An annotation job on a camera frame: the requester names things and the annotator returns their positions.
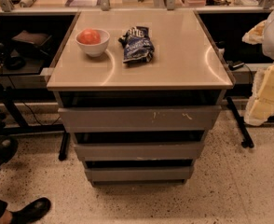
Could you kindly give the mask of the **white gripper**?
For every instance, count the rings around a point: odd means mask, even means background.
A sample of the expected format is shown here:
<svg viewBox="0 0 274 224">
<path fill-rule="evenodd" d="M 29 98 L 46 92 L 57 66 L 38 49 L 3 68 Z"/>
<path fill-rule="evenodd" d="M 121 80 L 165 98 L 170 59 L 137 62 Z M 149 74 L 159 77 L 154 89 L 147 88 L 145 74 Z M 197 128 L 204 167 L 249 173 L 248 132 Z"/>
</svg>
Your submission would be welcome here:
<svg viewBox="0 0 274 224">
<path fill-rule="evenodd" d="M 252 96 L 246 105 L 244 121 L 260 126 L 274 115 L 274 64 L 258 69 L 253 80 Z"/>
</svg>

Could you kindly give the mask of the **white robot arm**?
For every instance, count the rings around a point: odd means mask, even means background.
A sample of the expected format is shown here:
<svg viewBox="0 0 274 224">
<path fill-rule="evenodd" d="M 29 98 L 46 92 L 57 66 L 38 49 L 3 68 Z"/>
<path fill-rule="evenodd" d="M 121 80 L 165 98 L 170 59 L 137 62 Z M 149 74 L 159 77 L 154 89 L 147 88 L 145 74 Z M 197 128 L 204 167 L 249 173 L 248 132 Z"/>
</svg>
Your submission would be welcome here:
<svg viewBox="0 0 274 224">
<path fill-rule="evenodd" d="M 247 32 L 242 41 L 251 45 L 261 44 L 263 54 L 274 61 L 274 10 L 265 21 L 259 22 Z M 244 120 L 247 124 L 259 126 L 273 115 L 274 63 L 254 76 L 253 94 L 246 105 Z"/>
</svg>

